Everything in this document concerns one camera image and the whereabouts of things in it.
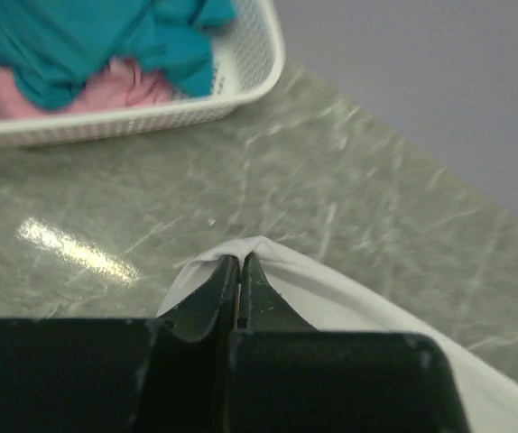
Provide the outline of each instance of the gray marble surface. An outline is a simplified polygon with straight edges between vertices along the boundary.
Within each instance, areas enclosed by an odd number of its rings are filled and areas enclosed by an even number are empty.
[[[0,316],[151,316],[185,261],[252,235],[518,381],[518,221],[298,65],[212,124],[0,151]]]

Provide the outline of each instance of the white fabric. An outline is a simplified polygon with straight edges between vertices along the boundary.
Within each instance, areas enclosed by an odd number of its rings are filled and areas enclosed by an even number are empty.
[[[265,237],[226,242],[181,270],[159,315],[189,296],[223,255],[254,252],[271,285],[322,330],[413,331],[433,338],[448,356],[474,433],[518,433],[518,383],[499,373],[425,322],[345,275]]]

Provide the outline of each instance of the laundry basket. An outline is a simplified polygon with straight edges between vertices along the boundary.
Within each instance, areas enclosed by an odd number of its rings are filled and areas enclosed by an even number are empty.
[[[160,106],[1,120],[0,147],[76,142],[197,124],[223,117],[237,106],[262,97],[281,76],[284,63],[273,1],[232,1],[238,18],[215,34],[215,77],[210,97],[177,96]]]

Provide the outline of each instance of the teal cloth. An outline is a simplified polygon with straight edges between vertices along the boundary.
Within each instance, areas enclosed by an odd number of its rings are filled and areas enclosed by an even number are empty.
[[[204,97],[213,80],[205,29],[235,16],[230,0],[0,0],[0,66],[48,110],[69,105],[113,57]]]

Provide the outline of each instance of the gray wall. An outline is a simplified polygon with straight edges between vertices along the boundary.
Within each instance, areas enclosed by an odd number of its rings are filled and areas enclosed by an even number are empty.
[[[276,0],[290,57],[518,212],[518,0]]]

